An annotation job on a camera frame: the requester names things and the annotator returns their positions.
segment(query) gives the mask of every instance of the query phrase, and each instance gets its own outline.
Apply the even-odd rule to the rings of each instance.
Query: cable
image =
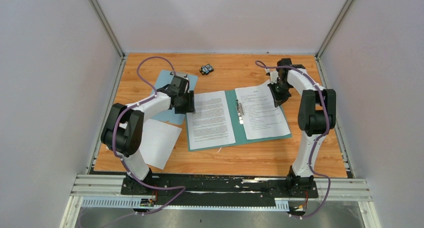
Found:
[[[119,127],[119,124],[120,124],[120,121],[121,121],[121,119],[122,119],[122,117],[124,116],[124,114],[127,112],[127,111],[129,111],[129,110],[131,110],[131,109],[133,109],[133,108],[135,108],[135,107],[138,107],[138,106],[141,106],[142,104],[144,104],[144,103],[146,103],[146,102],[149,102],[149,101],[151,101],[151,100],[153,100],[153,99],[155,99],[156,97],[157,97],[157,95],[158,95],[158,91],[156,90],[156,88],[155,88],[155,86],[153,86],[150,82],[148,82],[147,80],[145,80],[141,75],[140,75],[140,67],[146,62],[146,61],[148,61],[148,60],[151,60],[151,59],[162,59],[162,60],[165,60],[166,62],[168,62],[168,64],[171,66],[171,68],[172,68],[172,71],[173,71],[173,74],[174,74],[174,76],[176,76],[177,75],[177,73],[175,72],[175,69],[174,69],[174,66],[172,65],[172,63],[168,60],[168,59],[166,59],[166,58],[164,58],[164,57],[162,57],[162,56],[151,56],[151,57],[148,57],[148,58],[146,58],[146,59],[144,59],[142,62],[140,62],[140,64],[138,65],[138,67],[137,67],[137,75],[138,75],[138,77],[143,81],[143,82],[145,82],[147,85],[149,85],[152,89],[153,89],[153,91],[154,91],[154,95],[151,95],[151,96],[149,96],[149,97],[147,97],[147,98],[145,98],[145,99],[143,99],[143,100],[141,100],[141,101],[139,101],[139,102],[137,102],[137,103],[135,103],[135,104],[133,104],[133,105],[131,105],[131,106],[128,106],[126,109],[124,109],[123,110],[123,112],[121,113],[121,114],[119,114],[119,116],[118,116],[118,118],[116,119],[116,122],[115,122],[115,126],[114,126],[114,128],[113,128],[113,136],[112,136],[112,151],[113,151],[113,154],[114,154],[114,156],[115,157],[117,157],[117,158],[119,158],[120,159],[120,161],[121,161],[121,163],[122,163],[122,165],[123,165],[123,167],[125,168],[125,170],[127,171],[127,173],[128,173],[128,175],[130,175],[134,180],[136,180],[138,183],[140,183],[141,185],[143,185],[143,186],[145,186],[145,187],[147,187],[147,188],[150,188],[150,189],[156,189],[156,190],[161,190],[161,191],[169,191],[169,190],[177,190],[177,189],[181,189],[181,191],[180,192],[178,192],[174,197],[172,197],[168,202],[166,202],[165,204],[163,204],[161,207],[159,207],[159,208],[157,208],[157,209],[154,209],[154,210],[152,210],[152,211],[147,211],[147,212],[131,212],[131,213],[129,213],[129,214],[125,214],[125,215],[123,215],[123,216],[121,216],[121,217],[118,217],[118,218],[116,218],[116,219],[114,219],[113,221],[111,221],[111,222],[109,222],[109,223],[107,223],[107,224],[105,224],[105,225],[103,225],[101,228],[105,228],[105,227],[108,227],[108,226],[110,226],[110,225],[112,225],[113,223],[115,223],[115,222],[117,222],[117,221],[120,221],[120,220],[122,220],[122,219],[124,219],[124,218],[127,218],[127,217],[130,217],[130,216],[134,216],[134,215],[137,215],[137,214],[140,214],[140,215],[142,215],[142,216],[144,216],[144,215],[149,215],[149,214],[154,214],[154,213],[156,213],[156,212],[159,212],[159,211],[161,211],[163,208],[165,208],[166,206],[168,206],[171,202],[173,202],[178,196],[180,196],[185,190],[186,190],[186,187],[185,186],[174,186],[174,187],[157,187],[157,186],[152,186],[152,185],[149,185],[149,184],[146,184],[146,183],[144,183],[143,181],[141,181],[141,180],[139,180],[131,171],[130,171],[130,169],[128,168],[128,166],[127,166],[127,164],[125,164],[125,162],[124,162],[124,159],[122,158],[122,156],[121,155],[119,155],[118,153],[117,153],[117,149],[116,149],[116,141],[117,141],[117,131],[118,131],[118,127]],[[78,216],[78,226],[79,226],[79,228],[83,228],[82,226],[81,226],[81,217],[82,217],[82,215],[80,214],[79,216]]]
[[[320,173],[317,173],[315,170],[314,170],[314,168],[312,167],[312,156],[313,156],[313,154],[314,154],[314,151],[315,151],[315,148],[317,147],[317,144],[318,144],[318,141],[322,138],[322,137],[325,137],[328,133],[329,133],[329,131],[330,131],[330,121],[329,121],[329,115],[327,114],[327,109],[326,109],[326,104],[324,103],[324,97],[323,97],[323,93],[322,93],[322,91],[320,90],[320,88],[318,87],[318,84],[314,81],[314,79],[312,79],[308,74],[306,74],[306,73],[304,73],[304,72],[302,72],[301,70],[299,70],[299,69],[297,69],[297,68],[294,68],[294,67],[292,67],[292,66],[289,66],[289,65],[280,65],[280,66],[267,66],[265,63],[263,63],[262,61],[260,61],[260,60],[257,60],[257,61],[255,61],[254,62],[258,67],[260,67],[260,68],[264,68],[264,69],[280,69],[280,68],[283,68],[283,69],[290,69],[290,70],[293,70],[293,71],[295,71],[295,72],[297,72],[297,73],[300,73],[302,76],[304,76],[304,77],[306,77],[307,79],[308,79],[308,81],[316,88],[316,90],[318,91],[318,95],[319,95],[319,100],[321,101],[321,105],[322,105],[322,110],[324,111],[324,117],[325,117],[325,125],[326,125],[326,128],[325,128],[325,132],[323,133],[323,134],[321,134],[321,135],[319,135],[316,139],[315,139],[315,141],[313,142],[313,145],[312,145],[312,149],[311,149],[311,151],[310,151],[310,154],[309,154],[309,159],[308,159],[308,165],[309,165],[309,169],[310,169],[310,171],[314,174],[314,175],[317,175],[317,176],[320,176],[320,177],[324,177],[324,178],[327,178],[328,179],[328,187],[327,187],[327,192],[325,193],[325,196],[324,196],[324,199],[322,199],[322,203],[319,205],[319,207],[314,211],[314,212],[312,212],[311,214],[308,214],[308,215],[304,215],[304,216],[297,216],[297,215],[293,215],[293,217],[295,217],[295,218],[297,218],[297,219],[305,219],[305,218],[310,218],[310,217],[313,217],[315,214],[317,214],[320,210],[321,210],[321,208],[323,207],[323,205],[324,205],[324,203],[327,201],[327,197],[329,196],[329,193],[330,193],[330,186],[331,186],[331,179],[330,179],[330,177],[328,176],[328,175],[325,175],[325,174],[320,174]]]

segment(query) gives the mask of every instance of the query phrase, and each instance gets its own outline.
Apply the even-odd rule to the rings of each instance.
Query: sheet of paper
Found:
[[[194,94],[196,113],[187,113],[190,150],[236,142],[225,91]]]
[[[143,124],[139,152],[146,164],[163,170],[181,133],[181,128],[148,119]]]
[[[258,86],[236,88],[235,94],[243,109],[243,126],[248,140],[290,134],[289,125],[265,82]]]

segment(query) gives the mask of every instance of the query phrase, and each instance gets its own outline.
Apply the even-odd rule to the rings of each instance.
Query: teal folder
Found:
[[[188,142],[188,151],[189,152],[195,152],[195,151],[200,151],[200,150],[208,150],[208,149],[214,149],[214,148],[221,148],[221,147],[232,147],[232,146],[244,145],[244,144],[249,144],[249,143],[279,140],[279,139],[286,139],[286,138],[292,137],[292,132],[290,131],[290,134],[283,135],[283,136],[267,137],[267,138],[261,138],[261,139],[247,139],[245,128],[244,128],[243,124],[240,124],[239,115],[237,114],[236,91],[235,90],[226,90],[225,91],[225,98],[226,98],[226,102],[228,104],[229,116],[231,117],[231,125],[232,125],[232,130],[234,131],[235,143],[191,150],[190,149],[190,142]],[[284,117],[286,117],[286,115],[284,114],[283,107],[280,106],[280,108],[282,110],[282,114],[284,115]],[[190,140],[188,132],[187,132],[187,140],[188,141]]]

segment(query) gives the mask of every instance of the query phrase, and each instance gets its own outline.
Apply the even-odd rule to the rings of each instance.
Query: wooden table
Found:
[[[262,84],[268,76],[262,68],[255,65],[256,60],[261,60],[268,66],[275,66],[281,58],[291,58],[293,64],[304,65],[315,81],[321,81],[312,55],[131,53],[126,61],[115,103],[133,103],[150,95],[152,89],[142,82],[136,73],[139,63],[150,56],[163,56],[172,62],[177,72],[198,76],[194,89],[197,94]],[[206,64],[211,64],[214,72],[202,76],[199,68]],[[170,71],[171,68],[164,60],[151,59],[144,63],[140,73],[154,84],[161,70]],[[220,152],[217,152],[218,149],[189,152],[184,121],[180,126],[181,134],[164,170],[151,166],[152,171],[180,174],[286,176],[290,165],[296,159],[301,142],[301,131],[297,122],[301,96],[295,89],[291,89],[290,92],[292,97],[282,106],[292,138],[223,147]],[[334,130],[331,130],[319,150],[315,169],[330,177],[347,177]],[[125,171],[121,162],[103,144],[94,170]]]

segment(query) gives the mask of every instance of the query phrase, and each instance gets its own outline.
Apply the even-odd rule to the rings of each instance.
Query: robotic arm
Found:
[[[194,92],[188,91],[189,79],[175,75],[170,84],[157,89],[156,95],[140,100],[137,110],[130,109],[121,118],[120,123],[126,127],[118,127],[116,133],[116,151],[122,156],[133,175],[144,181],[152,171],[145,163],[141,152],[138,152],[142,142],[143,123],[162,111],[175,108],[176,114],[194,113]],[[106,124],[101,133],[100,141],[112,150],[112,138],[118,116],[127,108],[126,105],[116,103],[112,106]]]
[[[302,137],[296,160],[286,177],[285,186],[290,193],[309,191],[314,185],[311,168],[315,165],[318,151],[326,137],[323,135],[327,130],[323,107],[327,111],[329,129],[333,129],[336,125],[336,92],[333,89],[322,87],[311,78],[307,78],[303,75],[307,74],[305,67],[301,64],[292,64],[289,58],[281,59],[277,65],[279,67],[289,66],[301,71],[277,68],[270,72],[269,69],[266,69],[267,75],[270,76],[268,86],[274,98],[275,107],[280,106],[292,96],[289,92],[290,88],[295,88],[301,95],[297,122],[302,130]],[[323,95],[324,106],[321,104],[317,87]],[[313,144],[318,138],[319,140],[313,149]]]

